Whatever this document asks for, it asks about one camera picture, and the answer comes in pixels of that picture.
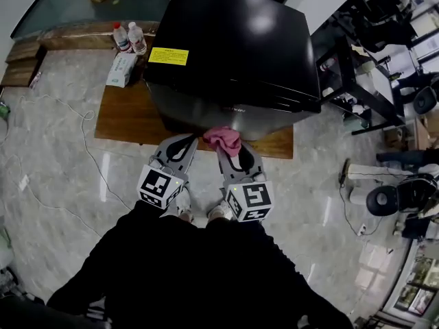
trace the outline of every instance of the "white sneaker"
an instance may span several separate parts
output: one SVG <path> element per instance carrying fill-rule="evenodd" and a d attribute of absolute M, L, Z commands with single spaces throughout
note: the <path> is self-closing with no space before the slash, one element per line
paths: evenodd
<path fill-rule="evenodd" d="M 183 212 L 191 212 L 191 195 L 186 186 L 184 186 L 181 193 L 177 195 L 176 203 L 178 215 L 181 215 Z"/>
<path fill-rule="evenodd" d="M 207 212 L 207 218 L 210 219 L 214 213 L 221 213 L 223 218 L 226 218 L 228 220 L 231 220 L 233 217 L 232 209 L 230 208 L 228 203 L 225 202 L 224 200 L 222 200 L 218 206 L 212 208 L 210 212 Z"/>

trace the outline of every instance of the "yellow label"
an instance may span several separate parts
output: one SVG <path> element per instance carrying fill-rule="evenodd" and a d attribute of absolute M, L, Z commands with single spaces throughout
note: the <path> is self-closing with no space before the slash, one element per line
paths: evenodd
<path fill-rule="evenodd" d="M 168 49 L 166 47 L 153 47 L 150 62 L 179 64 L 186 66 L 189 50 Z"/>

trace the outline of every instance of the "pink towel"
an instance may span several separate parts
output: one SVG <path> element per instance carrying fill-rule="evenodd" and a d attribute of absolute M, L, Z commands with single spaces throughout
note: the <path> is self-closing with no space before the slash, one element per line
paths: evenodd
<path fill-rule="evenodd" d="M 235 157 L 241 149 L 239 132 L 229 127 L 214 127 L 203 135 L 203 141 L 212 149 L 216 150 L 218 145 L 230 157 Z"/>

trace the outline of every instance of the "white marker cube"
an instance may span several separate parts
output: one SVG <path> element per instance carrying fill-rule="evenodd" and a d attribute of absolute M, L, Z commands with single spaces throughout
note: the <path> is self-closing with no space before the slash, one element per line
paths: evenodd
<path fill-rule="evenodd" d="M 141 200 L 164 210 L 177 197 L 184 185 L 183 179 L 145 164 L 137 184 L 137 193 Z"/>
<path fill-rule="evenodd" d="M 271 182 L 231 184 L 226 201 L 238 221 L 262 221 L 274 206 L 273 185 Z"/>

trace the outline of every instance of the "white tissue package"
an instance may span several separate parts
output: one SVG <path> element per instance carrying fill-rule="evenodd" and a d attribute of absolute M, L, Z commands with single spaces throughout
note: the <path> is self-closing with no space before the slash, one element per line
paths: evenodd
<path fill-rule="evenodd" d="M 118 53 L 112 62 L 106 85 L 125 88 L 125 85 L 130 80 L 131 71 L 136 61 L 137 55 L 135 53 Z"/>

